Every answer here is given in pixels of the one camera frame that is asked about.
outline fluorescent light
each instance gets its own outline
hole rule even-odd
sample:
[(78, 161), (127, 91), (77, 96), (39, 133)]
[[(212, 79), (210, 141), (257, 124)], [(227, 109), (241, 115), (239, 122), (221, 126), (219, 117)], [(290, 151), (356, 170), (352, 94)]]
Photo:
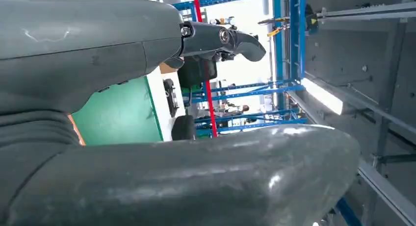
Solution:
[(317, 84), (308, 80), (307, 78), (302, 79), (302, 85), (306, 88), (315, 99), (319, 100), (323, 105), (327, 106), (333, 112), (341, 115), (343, 102), (335, 97), (333, 94), (322, 89)]

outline red pole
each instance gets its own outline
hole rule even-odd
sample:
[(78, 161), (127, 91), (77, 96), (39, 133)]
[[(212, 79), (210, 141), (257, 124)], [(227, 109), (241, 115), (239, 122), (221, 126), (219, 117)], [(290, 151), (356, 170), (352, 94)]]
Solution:
[[(196, 10), (196, 17), (198, 22), (202, 22), (202, 15), (201, 15), (201, 6), (199, 5), (199, 0), (194, 0), (195, 3), (195, 10)], [(214, 114), (214, 106), (212, 105), (212, 95), (211, 95), (211, 84), (209, 80), (205, 81), (205, 88), (207, 90), (207, 100), (209, 105), (209, 115), (211, 116), (211, 123), (212, 123), (212, 136), (217, 137), (217, 124), (215, 123), (215, 114)]]

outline metal bolt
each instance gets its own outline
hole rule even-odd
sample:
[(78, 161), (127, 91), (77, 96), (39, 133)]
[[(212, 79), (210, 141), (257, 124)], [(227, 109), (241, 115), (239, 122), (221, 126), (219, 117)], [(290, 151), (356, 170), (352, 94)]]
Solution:
[(230, 35), (228, 33), (228, 30), (226, 30), (225, 28), (222, 28), (220, 30), (219, 36), (220, 36), (220, 41), (223, 44), (227, 44), (230, 41)]
[(181, 35), (182, 36), (190, 36), (191, 35), (191, 29), (187, 26), (184, 26), (181, 28)]

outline gray robot arm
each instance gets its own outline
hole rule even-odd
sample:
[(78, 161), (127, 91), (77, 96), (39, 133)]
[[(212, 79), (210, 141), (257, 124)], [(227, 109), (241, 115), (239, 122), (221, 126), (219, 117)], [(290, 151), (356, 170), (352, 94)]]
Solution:
[(149, 0), (0, 0), (0, 114), (72, 113), (161, 62), (216, 50), (251, 61), (265, 54), (254, 37), (183, 23), (174, 7)]

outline green panel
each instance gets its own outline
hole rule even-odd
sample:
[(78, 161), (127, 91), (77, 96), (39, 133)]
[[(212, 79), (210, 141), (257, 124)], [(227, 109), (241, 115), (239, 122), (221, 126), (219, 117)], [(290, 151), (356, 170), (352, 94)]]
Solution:
[(146, 77), (94, 93), (73, 114), (86, 145), (161, 141)]

